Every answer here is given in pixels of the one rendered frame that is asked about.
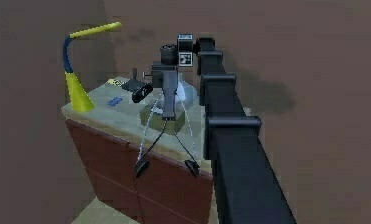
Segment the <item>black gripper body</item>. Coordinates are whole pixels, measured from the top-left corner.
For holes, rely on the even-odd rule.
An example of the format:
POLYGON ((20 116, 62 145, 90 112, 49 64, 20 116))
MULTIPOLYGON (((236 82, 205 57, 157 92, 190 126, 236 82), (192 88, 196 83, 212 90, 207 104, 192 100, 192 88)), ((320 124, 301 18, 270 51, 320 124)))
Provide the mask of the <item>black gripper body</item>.
POLYGON ((161 88, 164 96, 162 119, 175 120, 175 96, 178 87, 178 49, 176 44, 160 47, 160 60, 151 65, 151 82, 154 88, 161 88))

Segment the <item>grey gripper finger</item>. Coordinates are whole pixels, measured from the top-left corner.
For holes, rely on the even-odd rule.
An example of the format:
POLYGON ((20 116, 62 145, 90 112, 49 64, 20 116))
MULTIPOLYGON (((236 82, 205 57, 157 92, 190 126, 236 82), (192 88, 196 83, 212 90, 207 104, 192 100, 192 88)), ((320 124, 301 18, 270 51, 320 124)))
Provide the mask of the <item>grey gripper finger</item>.
MULTIPOLYGON (((185 105, 183 103, 183 101, 180 101, 181 103, 181 106, 183 108, 183 111, 184 111, 184 115, 185 115, 185 118, 188 122, 188 127, 189 127, 189 132, 190 132, 190 135, 191 137, 193 136, 193 131, 192 131, 192 127, 190 125, 190 120, 189 120, 189 117, 187 115, 187 110, 185 108, 185 105)), ((200 166, 199 164, 197 163, 197 160, 196 158, 194 157, 194 155, 192 153, 190 153, 190 151, 185 147, 185 145, 182 143, 182 141, 180 140, 180 138, 178 137, 177 133, 174 134, 174 136, 176 137, 177 141, 180 143, 181 147, 183 148, 183 150, 187 153, 187 155, 190 157, 190 159, 186 159, 184 160, 184 164, 185 166, 188 168, 188 170, 190 171, 190 173, 194 176, 194 177, 198 177, 199 176, 199 173, 200 173, 200 166)), ((192 141, 192 147, 193 149, 195 150, 195 143, 194 141, 192 141)))
POLYGON ((160 138, 162 137, 162 135, 164 134, 164 132, 166 130, 166 126, 167 126, 167 123, 168 123, 167 120, 165 120, 163 122, 163 124, 161 125, 160 134, 151 143, 149 148, 144 149, 144 144, 146 142, 148 129, 149 129, 151 120, 153 119, 153 115, 155 113, 155 110, 157 109, 158 102, 159 102, 159 100, 156 99, 154 101, 153 105, 149 108, 149 115, 148 115, 147 122, 146 122, 146 125, 145 125, 145 128, 144 128, 144 131, 143 131, 143 137, 142 137, 142 140, 141 140, 141 142, 139 144, 139 147, 138 147, 137 161, 133 166, 136 178, 139 178, 144 173, 144 171, 149 167, 149 160, 146 159, 146 155, 155 147, 155 145, 160 140, 160 138))

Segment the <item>olive green tissue box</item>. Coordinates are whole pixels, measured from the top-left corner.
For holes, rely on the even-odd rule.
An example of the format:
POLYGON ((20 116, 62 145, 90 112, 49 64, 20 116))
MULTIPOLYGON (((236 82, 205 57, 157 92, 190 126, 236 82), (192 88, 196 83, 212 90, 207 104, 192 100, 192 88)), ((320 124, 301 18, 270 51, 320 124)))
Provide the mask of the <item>olive green tissue box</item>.
MULTIPOLYGON (((154 99, 140 111, 141 124, 149 125, 151 129, 161 131, 164 125, 162 119, 164 96, 160 91, 154 91, 154 99)), ((193 102, 197 97, 196 89, 185 81, 180 81, 177 87, 177 95, 175 97, 175 113, 176 120, 168 121, 165 133, 174 135, 178 133, 185 125, 185 112, 193 106, 193 102)))

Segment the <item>black remote control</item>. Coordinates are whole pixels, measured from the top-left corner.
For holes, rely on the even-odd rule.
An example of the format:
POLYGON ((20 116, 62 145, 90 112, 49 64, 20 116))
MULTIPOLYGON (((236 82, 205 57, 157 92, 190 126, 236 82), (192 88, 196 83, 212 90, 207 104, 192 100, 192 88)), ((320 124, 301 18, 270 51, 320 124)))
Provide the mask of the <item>black remote control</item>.
POLYGON ((139 89, 133 92, 132 101, 134 103, 141 102, 146 96, 148 96, 153 91, 153 86, 151 83, 146 83, 139 89))

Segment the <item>red-brown chest of drawers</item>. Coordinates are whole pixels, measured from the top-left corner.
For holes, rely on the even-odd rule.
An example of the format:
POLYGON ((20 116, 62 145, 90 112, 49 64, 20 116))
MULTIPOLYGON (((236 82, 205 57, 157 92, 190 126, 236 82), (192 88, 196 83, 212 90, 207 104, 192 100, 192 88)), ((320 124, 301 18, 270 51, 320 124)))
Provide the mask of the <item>red-brown chest of drawers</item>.
POLYGON ((62 107, 96 194, 72 224, 219 224, 211 162, 202 157, 205 113, 197 103, 187 110, 193 136, 188 122, 177 135, 196 158, 199 176, 185 166, 190 157, 176 137, 165 133, 148 155, 148 169, 135 177, 144 131, 140 111, 152 102, 153 93, 135 104, 129 91, 104 83, 89 92, 93 110, 80 113, 69 104, 62 107), (122 101, 108 106, 114 97, 122 101))

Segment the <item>yellow and black flat book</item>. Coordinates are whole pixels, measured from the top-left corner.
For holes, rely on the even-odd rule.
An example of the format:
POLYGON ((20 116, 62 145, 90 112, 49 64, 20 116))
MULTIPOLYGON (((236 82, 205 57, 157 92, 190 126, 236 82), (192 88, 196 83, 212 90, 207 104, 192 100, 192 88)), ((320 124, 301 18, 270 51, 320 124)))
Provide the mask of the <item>yellow and black flat book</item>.
POLYGON ((114 79, 114 78, 108 79, 108 81, 106 83, 117 86, 117 87, 125 87, 126 88, 128 86, 127 82, 120 81, 120 80, 114 79))

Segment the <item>yellow and blue desk lamp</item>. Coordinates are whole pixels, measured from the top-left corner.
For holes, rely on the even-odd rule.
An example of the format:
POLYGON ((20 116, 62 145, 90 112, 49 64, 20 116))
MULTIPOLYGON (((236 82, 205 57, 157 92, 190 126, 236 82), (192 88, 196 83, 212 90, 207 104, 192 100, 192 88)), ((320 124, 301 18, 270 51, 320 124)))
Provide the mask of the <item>yellow and blue desk lamp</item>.
POLYGON ((62 59, 64 66, 64 74, 66 79, 66 85, 68 89, 70 104, 72 109, 76 112, 89 112, 94 109, 94 103, 88 96, 87 92, 82 87, 78 77, 76 76, 68 54, 68 48, 70 43, 78 38, 85 37, 88 35, 103 33, 115 30, 122 26, 121 22, 113 22, 81 31, 71 33, 65 37, 62 47, 62 59))

